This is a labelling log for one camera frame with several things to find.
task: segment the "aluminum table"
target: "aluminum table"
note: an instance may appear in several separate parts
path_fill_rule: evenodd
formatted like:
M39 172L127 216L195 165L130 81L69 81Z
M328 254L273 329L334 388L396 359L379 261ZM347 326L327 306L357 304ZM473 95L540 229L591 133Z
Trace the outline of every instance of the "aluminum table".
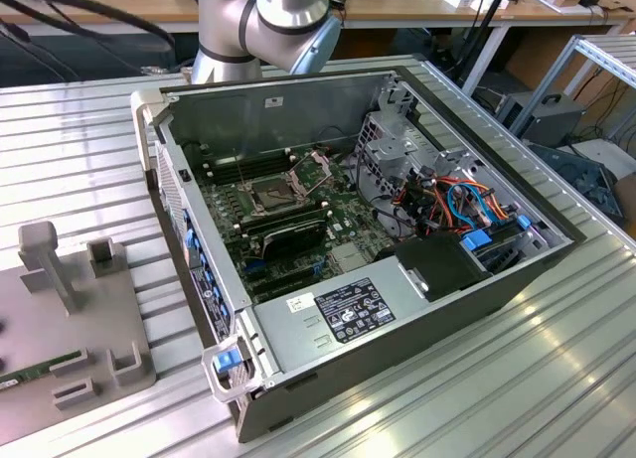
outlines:
M143 183L128 106L132 91L182 79L4 89L0 267L16 263L18 225L34 220L55 222L60 253L105 234L123 242L158 381L5 445L0 456L633 456L636 244L431 65L394 57L332 62L326 70L396 64L436 92L588 241L498 313L238 444L230 413L199 365L201 342ZM420 121L453 146L434 117Z

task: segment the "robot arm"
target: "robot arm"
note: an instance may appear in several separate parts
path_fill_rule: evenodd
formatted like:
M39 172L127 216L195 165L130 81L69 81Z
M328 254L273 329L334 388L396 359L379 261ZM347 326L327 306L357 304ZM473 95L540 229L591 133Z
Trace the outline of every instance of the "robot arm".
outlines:
M329 0L199 0L192 83L260 77L260 62L320 71L340 35Z

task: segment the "desk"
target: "desk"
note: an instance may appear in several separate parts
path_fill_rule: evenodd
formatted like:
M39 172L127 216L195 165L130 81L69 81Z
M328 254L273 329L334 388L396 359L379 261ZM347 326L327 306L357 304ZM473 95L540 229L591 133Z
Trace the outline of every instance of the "desk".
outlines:
M171 33L198 31L198 7L195 0L98 0L134 15L159 24ZM46 5L33 3L43 12L50 12ZM73 8L65 8L77 22L91 29L109 34L138 32L129 26L113 23L108 19ZM475 12L469 8L454 9L442 0L347 0L344 21L347 29L381 28L451 28L470 27ZM21 25L31 35L53 35L60 31L34 22L30 18L0 5L0 17L6 22ZM488 68L508 30L529 26L611 26L610 34L618 34L636 13L615 12L607 20L601 16L561 15L537 0L522 0L509 5L495 16L494 28L486 46L466 79L463 91L472 94L479 79Z

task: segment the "power supply label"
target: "power supply label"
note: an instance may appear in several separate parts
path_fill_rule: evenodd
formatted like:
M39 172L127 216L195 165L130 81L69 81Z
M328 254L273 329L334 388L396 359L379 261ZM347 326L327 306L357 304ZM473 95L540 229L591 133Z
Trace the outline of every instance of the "power supply label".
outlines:
M314 300L341 344L347 344L396 319L368 277L317 296Z

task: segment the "motherboard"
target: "motherboard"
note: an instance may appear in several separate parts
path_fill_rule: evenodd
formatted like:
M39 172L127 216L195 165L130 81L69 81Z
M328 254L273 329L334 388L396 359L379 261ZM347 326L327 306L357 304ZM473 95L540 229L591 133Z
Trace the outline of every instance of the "motherboard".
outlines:
M252 300L362 267L397 240L358 194L350 157L298 148L203 164L197 182Z

